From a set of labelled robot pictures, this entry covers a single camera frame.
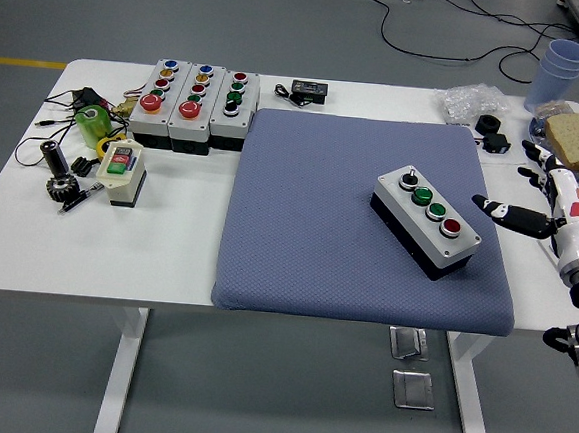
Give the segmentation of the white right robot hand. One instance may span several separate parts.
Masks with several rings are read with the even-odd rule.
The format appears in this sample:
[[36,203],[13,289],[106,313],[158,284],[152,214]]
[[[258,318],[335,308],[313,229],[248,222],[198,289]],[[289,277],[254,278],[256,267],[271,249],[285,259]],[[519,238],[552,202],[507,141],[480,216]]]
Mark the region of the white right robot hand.
[[519,173],[527,176],[547,197],[552,214],[532,211],[520,206],[489,200],[480,194],[472,202],[505,229],[534,239],[550,238],[558,258],[557,272],[571,288],[579,286],[579,185],[575,175],[550,151],[531,141],[523,141],[526,156],[538,163],[543,175],[528,169]]

